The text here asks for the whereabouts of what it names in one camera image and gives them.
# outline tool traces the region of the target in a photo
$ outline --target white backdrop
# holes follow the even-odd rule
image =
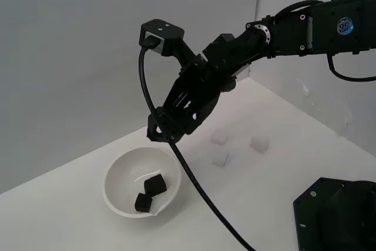
[[[140,25],[186,30],[195,53],[239,35],[256,0],[0,0],[0,193],[145,126],[137,57]],[[179,64],[148,54],[147,80],[164,101]]]
[[[256,18],[275,15],[298,1],[302,0],[259,0]],[[375,56],[376,50],[371,50],[357,56],[336,55],[334,60],[336,69],[344,75],[376,76]],[[336,78],[329,71],[325,55],[263,59],[253,63],[250,76],[376,156],[376,82],[353,83]]]

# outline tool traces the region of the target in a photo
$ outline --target white table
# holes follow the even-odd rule
[[[225,168],[211,164],[210,136],[231,133]],[[0,249],[243,250],[184,175],[160,215],[126,219],[104,203],[111,161],[149,141],[142,128],[0,195]],[[253,135],[270,137],[261,155]],[[298,250],[292,202],[319,177],[376,182],[376,159],[251,79],[221,96],[212,115],[178,146],[206,192],[256,250]]]

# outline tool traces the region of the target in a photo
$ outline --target sticker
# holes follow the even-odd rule
[[[338,21],[337,32],[340,35],[348,35],[354,29],[354,24],[350,18],[342,18]]]

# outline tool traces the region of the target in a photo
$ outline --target black cube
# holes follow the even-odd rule
[[[144,182],[145,194],[151,197],[167,191],[165,180],[161,174],[151,177]]]
[[[138,212],[148,213],[152,205],[152,197],[143,193],[139,193],[135,202],[135,209]]]

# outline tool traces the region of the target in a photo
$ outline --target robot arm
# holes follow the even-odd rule
[[[236,75],[263,57],[327,54],[331,71],[337,75],[332,56],[376,48],[374,15],[376,0],[299,2],[276,16],[247,23],[237,38],[221,34],[204,49],[206,59],[190,50],[181,28],[158,19],[143,24],[140,45],[148,36],[159,38],[160,44],[153,50],[162,56],[174,56],[182,67],[163,106],[157,108],[164,130],[174,142],[191,134],[211,114],[220,93],[235,88]],[[147,137],[165,142],[151,115]]]

